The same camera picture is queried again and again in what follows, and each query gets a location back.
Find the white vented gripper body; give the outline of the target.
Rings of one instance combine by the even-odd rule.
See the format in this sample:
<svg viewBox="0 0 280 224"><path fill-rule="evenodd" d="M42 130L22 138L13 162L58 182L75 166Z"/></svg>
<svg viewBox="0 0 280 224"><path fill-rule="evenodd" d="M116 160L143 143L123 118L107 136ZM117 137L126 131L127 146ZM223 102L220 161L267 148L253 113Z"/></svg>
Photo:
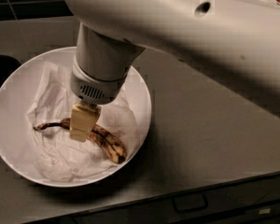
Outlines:
<svg viewBox="0 0 280 224"><path fill-rule="evenodd" d="M93 105L106 105L113 102L124 84L125 77L115 81L102 81L90 77L77 62L73 63L70 87L75 96Z"/></svg>

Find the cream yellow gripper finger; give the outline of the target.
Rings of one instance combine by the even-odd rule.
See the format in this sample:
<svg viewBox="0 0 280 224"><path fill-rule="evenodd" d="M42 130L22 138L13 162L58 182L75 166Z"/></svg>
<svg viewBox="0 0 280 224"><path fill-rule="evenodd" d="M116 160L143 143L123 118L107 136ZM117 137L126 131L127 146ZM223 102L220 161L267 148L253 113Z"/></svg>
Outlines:
<svg viewBox="0 0 280 224"><path fill-rule="evenodd" d="M72 106L70 118L70 138L85 142L101 114L101 107L79 102Z"/></svg>

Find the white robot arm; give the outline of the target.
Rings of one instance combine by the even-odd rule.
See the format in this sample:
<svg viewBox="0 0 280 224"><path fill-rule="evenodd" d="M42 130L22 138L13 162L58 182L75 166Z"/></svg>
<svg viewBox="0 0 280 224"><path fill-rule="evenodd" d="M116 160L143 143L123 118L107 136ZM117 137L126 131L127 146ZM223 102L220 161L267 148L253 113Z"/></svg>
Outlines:
<svg viewBox="0 0 280 224"><path fill-rule="evenodd" d="M254 0L64 0L80 22L71 89L112 102L144 49L175 56L280 118L280 5Z"/></svg>

